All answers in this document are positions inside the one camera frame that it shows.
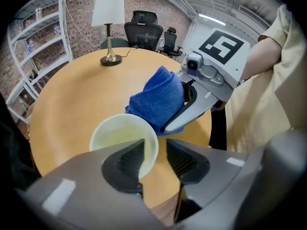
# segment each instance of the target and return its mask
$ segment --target blue towel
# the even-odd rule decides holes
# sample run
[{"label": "blue towel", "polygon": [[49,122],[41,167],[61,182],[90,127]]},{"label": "blue towel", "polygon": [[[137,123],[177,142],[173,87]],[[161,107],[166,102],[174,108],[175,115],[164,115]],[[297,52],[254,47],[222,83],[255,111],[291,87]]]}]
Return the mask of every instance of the blue towel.
[{"label": "blue towel", "polygon": [[148,80],[143,92],[130,97],[126,113],[145,119],[158,136],[163,125],[184,105],[184,91],[180,79],[164,66]]}]

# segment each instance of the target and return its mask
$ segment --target black mesh office chair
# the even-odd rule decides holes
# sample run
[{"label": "black mesh office chair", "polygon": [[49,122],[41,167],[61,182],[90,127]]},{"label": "black mesh office chair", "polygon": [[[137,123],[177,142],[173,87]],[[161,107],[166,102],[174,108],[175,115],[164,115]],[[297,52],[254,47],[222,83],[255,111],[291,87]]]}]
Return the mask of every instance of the black mesh office chair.
[{"label": "black mesh office chair", "polygon": [[182,47],[178,46],[177,51],[174,50],[175,42],[177,39],[176,29],[173,27],[169,27],[166,32],[164,32],[164,46],[163,53],[166,53],[168,56],[181,56],[182,52],[179,51]]},{"label": "black mesh office chair", "polygon": [[137,46],[155,51],[163,28],[156,24],[127,22],[125,32],[130,47]]},{"label": "black mesh office chair", "polygon": [[157,15],[150,11],[133,11],[131,22],[125,23],[125,32],[130,47],[155,51],[163,28],[157,25]]},{"label": "black mesh office chair", "polygon": [[154,12],[151,11],[135,10],[133,11],[131,22],[158,24],[158,17]]}]

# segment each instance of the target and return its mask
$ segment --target table lamp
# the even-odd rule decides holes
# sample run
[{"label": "table lamp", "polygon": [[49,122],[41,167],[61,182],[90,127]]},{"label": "table lamp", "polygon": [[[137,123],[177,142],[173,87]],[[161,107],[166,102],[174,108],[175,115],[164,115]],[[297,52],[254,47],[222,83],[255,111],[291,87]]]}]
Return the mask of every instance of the table lamp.
[{"label": "table lamp", "polygon": [[100,59],[103,66],[114,66],[122,62],[120,55],[115,55],[111,45],[111,24],[125,23],[125,6],[124,0],[96,0],[92,26],[106,25],[107,36],[107,54]]}]

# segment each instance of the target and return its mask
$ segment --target white bowl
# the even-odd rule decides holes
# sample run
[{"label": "white bowl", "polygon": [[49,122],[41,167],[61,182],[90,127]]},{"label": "white bowl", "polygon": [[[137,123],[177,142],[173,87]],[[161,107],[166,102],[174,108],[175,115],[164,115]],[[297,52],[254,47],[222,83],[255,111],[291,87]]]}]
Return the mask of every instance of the white bowl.
[{"label": "white bowl", "polygon": [[145,139],[145,145],[144,161],[139,171],[141,179],[153,168],[159,152],[157,135],[144,119],[132,114],[118,114],[107,118],[93,132],[90,151],[142,138]]}]

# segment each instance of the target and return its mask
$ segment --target sleeve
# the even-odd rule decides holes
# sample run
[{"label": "sleeve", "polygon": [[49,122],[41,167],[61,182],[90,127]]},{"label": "sleeve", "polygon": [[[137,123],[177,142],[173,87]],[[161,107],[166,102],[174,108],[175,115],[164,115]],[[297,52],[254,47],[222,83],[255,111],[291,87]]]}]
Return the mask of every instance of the sleeve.
[{"label": "sleeve", "polygon": [[288,36],[291,22],[291,15],[289,16],[288,13],[291,12],[287,10],[285,4],[280,6],[277,10],[277,16],[274,23],[267,31],[259,36],[258,42],[270,37],[283,47]]}]

